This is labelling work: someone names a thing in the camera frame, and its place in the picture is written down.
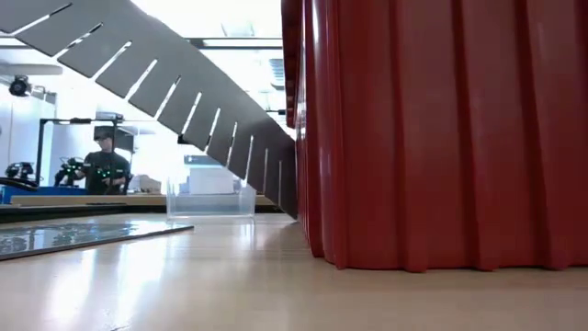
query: blue object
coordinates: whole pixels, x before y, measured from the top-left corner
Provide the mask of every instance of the blue object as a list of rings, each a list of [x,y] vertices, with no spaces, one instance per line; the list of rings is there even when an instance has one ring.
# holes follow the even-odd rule
[[[85,188],[39,187],[35,192],[20,188],[2,187],[2,204],[10,204],[13,196],[72,196],[85,195]]]

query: gray slatted ramp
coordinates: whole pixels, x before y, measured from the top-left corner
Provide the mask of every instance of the gray slatted ramp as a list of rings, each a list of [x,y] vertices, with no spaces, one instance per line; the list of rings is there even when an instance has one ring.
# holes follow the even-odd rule
[[[0,31],[184,133],[297,217],[294,141],[200,51],[131,1],[0,0]]]

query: man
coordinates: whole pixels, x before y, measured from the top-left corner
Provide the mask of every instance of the man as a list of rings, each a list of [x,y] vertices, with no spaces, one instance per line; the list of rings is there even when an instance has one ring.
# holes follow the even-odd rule
[[[84,163],[90,167],[77,172],[80,179],[86,177],[85,189],[88,195],[120,194],[120,188],[127,181],[130,172],[129,161],[114,153],[112,138],[112,131],[98,132],[94,141],[100,146],[100,152],[88,154]],[[111,177],[108,171],[114,171],[112,186],[109,185]]]

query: clear plastic bin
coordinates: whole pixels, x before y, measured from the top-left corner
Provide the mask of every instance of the clear plastic bin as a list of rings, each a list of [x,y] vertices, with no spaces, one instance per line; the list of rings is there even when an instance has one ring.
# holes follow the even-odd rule
[[[253,188],[209,157],[184,154],[183,166],[167,182],[167,217],[253,217],[255,195]]]

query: dark shirt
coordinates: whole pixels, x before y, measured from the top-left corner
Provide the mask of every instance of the dark shirt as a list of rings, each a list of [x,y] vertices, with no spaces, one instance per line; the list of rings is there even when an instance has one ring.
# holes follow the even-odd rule
[[[93,152],[85,157],[84,163],[90,165],[84,170],[85,189],[88,195],[120,194],[120,185],[109,188],[103,180],[110,178],[108,171],[111,166],[115,169],[115,179],[126,177],[130,172],[129,161],[116,153]]]

